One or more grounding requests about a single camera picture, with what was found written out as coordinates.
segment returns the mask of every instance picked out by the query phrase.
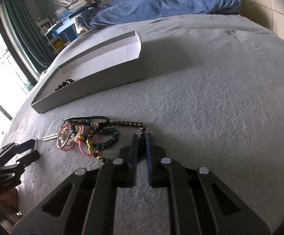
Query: black leather bracelet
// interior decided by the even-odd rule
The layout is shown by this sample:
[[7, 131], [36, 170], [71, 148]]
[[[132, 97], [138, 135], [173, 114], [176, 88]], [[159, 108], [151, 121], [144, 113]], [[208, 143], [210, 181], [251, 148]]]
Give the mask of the black leather bracelet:
[[[103, 119], [105, 120], [105, 122], [101, 122], [101, 123], [93, 122], [94, 119]], [[67, 123], [82, 124], [85, 126], [93, 126], [95, 128], [102, 128], [105, 125], [109, 124], [110, 119], [104, 116], [91, 116], [91, 117], [66, 118], [64, 119], [64, 121]]]

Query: key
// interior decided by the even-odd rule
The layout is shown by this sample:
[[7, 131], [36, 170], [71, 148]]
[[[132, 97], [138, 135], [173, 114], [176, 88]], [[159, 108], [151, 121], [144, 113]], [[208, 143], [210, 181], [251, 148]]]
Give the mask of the key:
[[54, 133], [54, 134], [51, 134], [51, 135], [48, 135], [48, 136], [44, 136], [42, 138], [42, 142], [47, 141], [47, 140], [51, 140], [51, 139], [57, 139], [57, 137], [58, 137], [58, 133]]
[[38, 138], [35, 138], [34, 140], [35, 140], [35, 142], [34, 142], [33, 150], [37, 150]]

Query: blue desk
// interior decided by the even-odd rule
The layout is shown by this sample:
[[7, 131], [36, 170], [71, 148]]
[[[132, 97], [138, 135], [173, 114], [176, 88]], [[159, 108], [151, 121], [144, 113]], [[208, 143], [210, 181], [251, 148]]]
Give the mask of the blue desk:
[[63, 34], [66, 35], [69, 42], [74, 41], [75, 39], [77, 39], [80, 36], [80, 34], [75, 33], [74, 29], [72, 28], [73, 25], [74, 25], [74, 19], [69, 19], [69, 17], [68, 17], [67, 19], [65, 19], [63, 21], [63, 25], [60, 26], [59, 28], [57, 28], [53, 32], [54, 37], [56, 37], [60, 33], [63, 33]]

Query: bed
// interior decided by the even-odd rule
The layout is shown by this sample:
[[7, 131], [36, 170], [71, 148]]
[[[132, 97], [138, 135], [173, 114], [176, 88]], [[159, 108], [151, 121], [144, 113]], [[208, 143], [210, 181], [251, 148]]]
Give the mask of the bed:
[[110, 0], [80, 15], [79, 27], [102, 28], [187, 14], [237, 14], [241, 0]]
[[[136, 30], [148, 79], [73, 101], [43, 114], [30, 103], [64, 61], [109, 38]], [[103, 115], [142, 121], [155, 144], [182, 165], [206, 166], [275, 231], [284, 220], [284, 40], [240, 15], [177, 15], [93, 30], [52, 63], [12, 122], [3, 144], [41, 139], [61, 119]], [[138, 131], [119, 128], [104, 156], [118, 156]], [[26, 168], [19, 209], [28, 213], [79, 167], [101, 165], [55, 141], [38, 143], [41, 157]], [[146, 163], [137, 186], [119, 189], [114, 234], [169, 234], [164, 189], [147, 185]]]

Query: silver screw head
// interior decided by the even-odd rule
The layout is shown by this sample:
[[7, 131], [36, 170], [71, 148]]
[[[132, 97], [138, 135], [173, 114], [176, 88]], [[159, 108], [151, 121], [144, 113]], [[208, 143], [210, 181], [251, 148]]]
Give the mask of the silver screw head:
[[75, 174], [78, 175], [78, 176], [82, 176], [82, 175], [84, 175], [86, 172], [87, 172], [86, 169], [84, 169], [84, 168], [79, 168], [79, 169], [76, 169]]
[[115, 158], [115, 159], [113, 160], [113, 164], [116, 164], [116, 165], [120, 165], [120, 164], [122, 164], [123, 162], [124, 162], [124, 160], [121, 159], [121, 158]]
[[162, 164], [169, 164], [171, 163], [171, 159], [169, 157], [164, 157], [160, 160]]
[[200, 167], [199, 173], [206, 175], [209, 173], [209, 169], [207, 169], [206, 167]]

